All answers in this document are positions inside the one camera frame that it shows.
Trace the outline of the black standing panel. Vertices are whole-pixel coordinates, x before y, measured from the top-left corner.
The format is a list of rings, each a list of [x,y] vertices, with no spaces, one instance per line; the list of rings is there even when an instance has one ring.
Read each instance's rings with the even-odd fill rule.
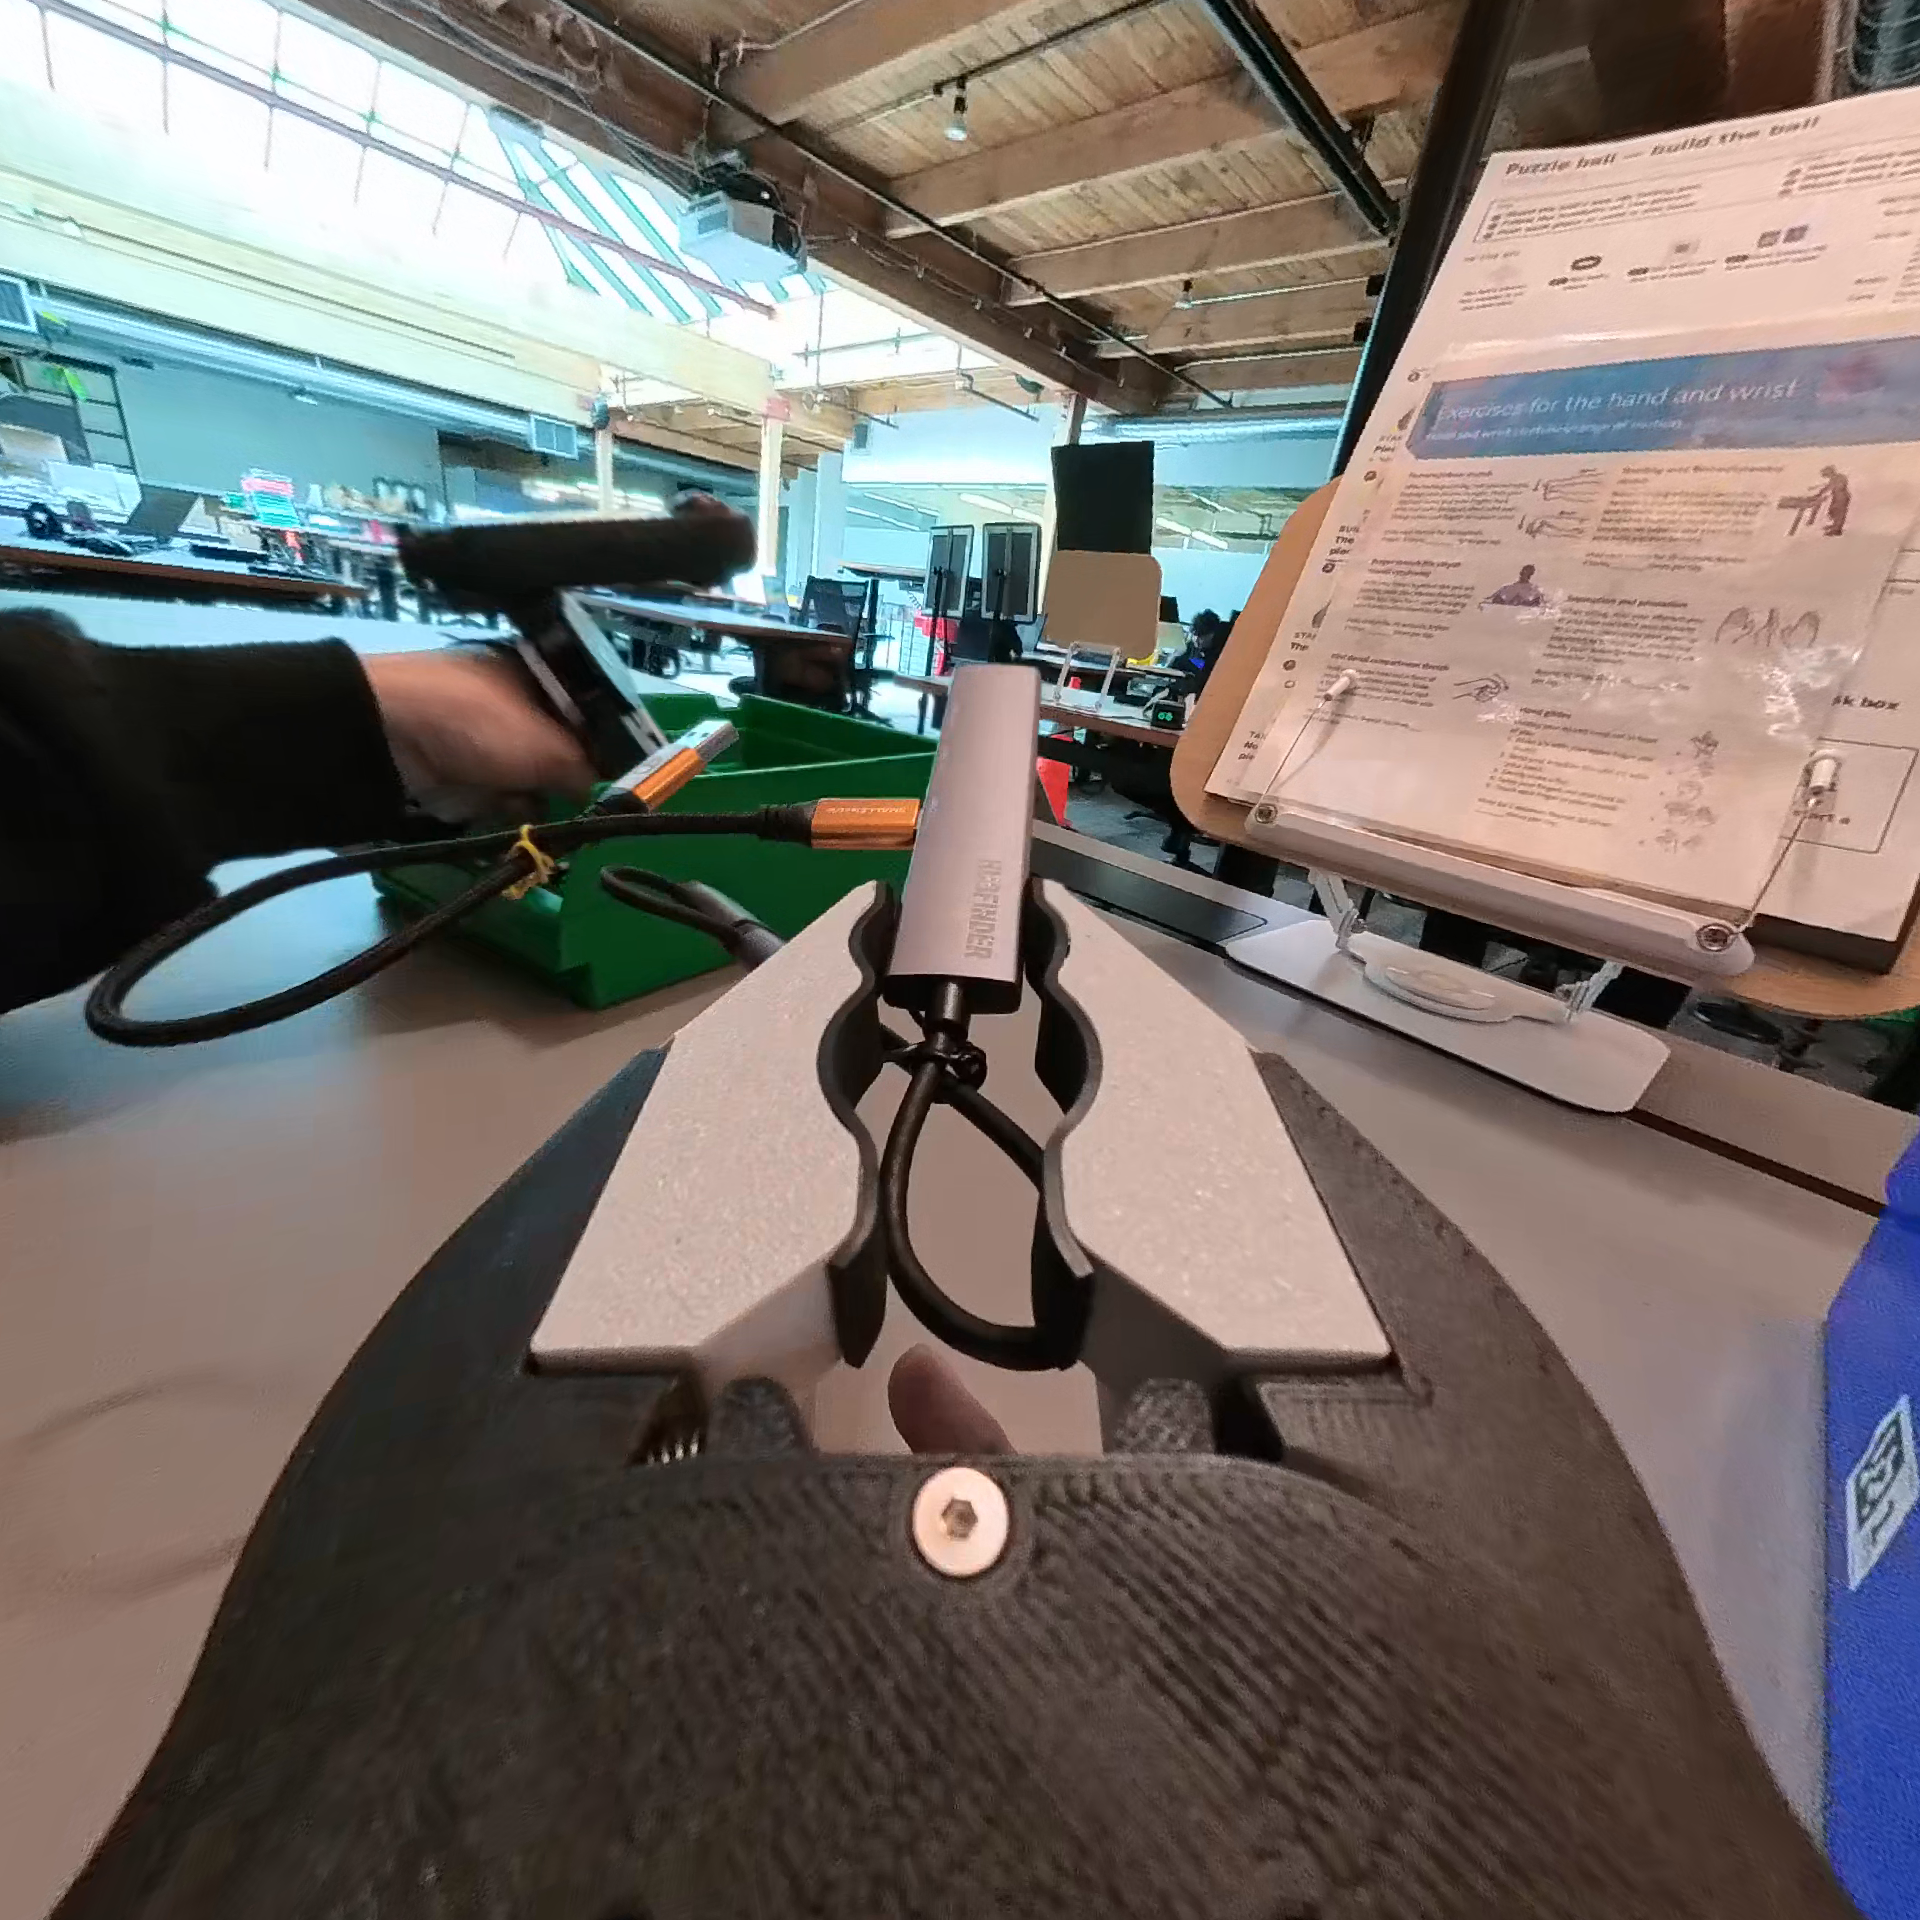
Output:
[[[1157,524],[1153,438],[1052,448],[1053,549],[1150,555]]]

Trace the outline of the green plastic bin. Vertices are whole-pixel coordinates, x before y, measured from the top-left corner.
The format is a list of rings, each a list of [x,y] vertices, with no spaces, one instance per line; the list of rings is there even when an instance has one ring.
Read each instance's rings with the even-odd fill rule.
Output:
[[[731,718],[736,745],[720,755],[666,813],[748,813],[820,798],[923,798],[933,739],[877,721],[763,699],[724,705],[708,690],[644,688],[644,705],[668,736]],[[708,883],[780,936],[865,881],[901,886],[905,852],[809,852],[751,835],[613,840],[564,858],[546,886],[482,905],[447,927],[439,942],[466,942],[497,964],[539,979],[550,993],[602,1010],[679,981],[715,972],[724,950],[678,921],[614,902],[602,865],[638,865]]]

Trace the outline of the grey desk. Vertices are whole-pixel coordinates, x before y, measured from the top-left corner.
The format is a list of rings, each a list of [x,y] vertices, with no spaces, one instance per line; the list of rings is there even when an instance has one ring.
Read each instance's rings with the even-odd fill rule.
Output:
[[[1825,1312],[1915,1120],[1685,1037],[1637,1116],[1509,1085],[1157,926],[1503,1269],[1645,1478],[1783,1792],[1822,1812]],[[4,1019],[4,1913],[151,1755],[317,1402],[427,1254],[731,979],[608,1015],[421,953],[220,1043]]]

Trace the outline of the grey USB hub with cable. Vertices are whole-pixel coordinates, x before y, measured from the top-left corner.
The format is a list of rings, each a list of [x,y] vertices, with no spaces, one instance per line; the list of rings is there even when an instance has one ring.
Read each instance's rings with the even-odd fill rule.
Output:
[[[1025,990],[1039,680],[1019,663],[969,663],[948,697],[905,893],[896,895],[880,1005],[892,1033],[884,1074],[862,1104],[880,1143],[880,1245],[892,1292],[951,1349],[1006,1371],[1071,1364],[1065,1318],[1036,1292],[1034,1324],[966,1312],[911,1245],[909,1186],[936,1107],[970,1117],[1031,1178],[1043,1147],[984,1097],[975,1019],[1016,1010]]]

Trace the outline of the white ceiling projector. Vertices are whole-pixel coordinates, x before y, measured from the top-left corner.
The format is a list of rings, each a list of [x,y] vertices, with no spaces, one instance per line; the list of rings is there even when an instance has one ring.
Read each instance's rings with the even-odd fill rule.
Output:
[[[769,199],[709,190],[678,212],[678,249],[734,286],[785,286],[809,276],[798,221]]]

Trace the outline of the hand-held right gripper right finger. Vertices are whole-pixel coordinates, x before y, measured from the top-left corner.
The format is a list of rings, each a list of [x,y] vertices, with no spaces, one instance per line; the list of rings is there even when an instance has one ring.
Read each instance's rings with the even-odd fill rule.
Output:
[[[1245,1036],[1058,881],[1031,886],[1036,1292],[1096,1378],[1101,1444],[1154,1381],[1206,1414],[1260,1378],[1396,1367],[1358,1261]]]

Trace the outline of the blue plastic bin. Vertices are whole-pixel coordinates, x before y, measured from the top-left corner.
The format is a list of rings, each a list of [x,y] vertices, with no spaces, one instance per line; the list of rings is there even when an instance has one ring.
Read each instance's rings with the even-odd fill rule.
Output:
[[[1822,1329],[1825,1846],[1868,1916],[1918,1913],[1918,1144]]]

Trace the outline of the person's right hand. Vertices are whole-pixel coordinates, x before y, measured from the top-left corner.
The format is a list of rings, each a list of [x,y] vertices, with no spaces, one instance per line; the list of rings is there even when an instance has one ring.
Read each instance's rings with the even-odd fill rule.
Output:
[[[930,1344],[896,1355],[887,1386],[892,1421],[911,1453],[1010,1453],[994,1413]]]

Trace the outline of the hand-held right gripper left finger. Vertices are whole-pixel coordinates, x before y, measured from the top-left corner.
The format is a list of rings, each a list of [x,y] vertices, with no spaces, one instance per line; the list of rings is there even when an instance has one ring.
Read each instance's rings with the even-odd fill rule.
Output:
[[[901,1447],[862,1116],[893,927],[893,893],[862,883],[668,1042],[531,1334],[540,1375],[668,1378],[702,1408],[769,1378],[812,1439]]]

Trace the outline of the person's left forearm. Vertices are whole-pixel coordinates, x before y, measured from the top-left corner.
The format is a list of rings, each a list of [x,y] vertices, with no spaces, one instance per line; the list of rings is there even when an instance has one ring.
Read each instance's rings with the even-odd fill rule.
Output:
[[[404,807],[340,637],[104,642],[4,610],[4,1010],[191,914],[217,865],[390,840]]]

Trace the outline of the person's left hand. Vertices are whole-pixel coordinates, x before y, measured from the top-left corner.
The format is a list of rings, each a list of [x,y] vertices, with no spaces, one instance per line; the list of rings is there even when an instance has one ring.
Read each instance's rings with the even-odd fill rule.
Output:
[[[534,818],[587,801],[596,773],[540,688],[497,642],[362,656],[409,798],[447,822]]]

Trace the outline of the wooden document stand with papers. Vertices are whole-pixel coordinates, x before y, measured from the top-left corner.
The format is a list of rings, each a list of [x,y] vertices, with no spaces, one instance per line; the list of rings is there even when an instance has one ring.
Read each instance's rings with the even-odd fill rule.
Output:
[[[1209,699],[1251,972],[1593,1111],[1623,975],[1918,890],[1918,88],[1490,157]]]

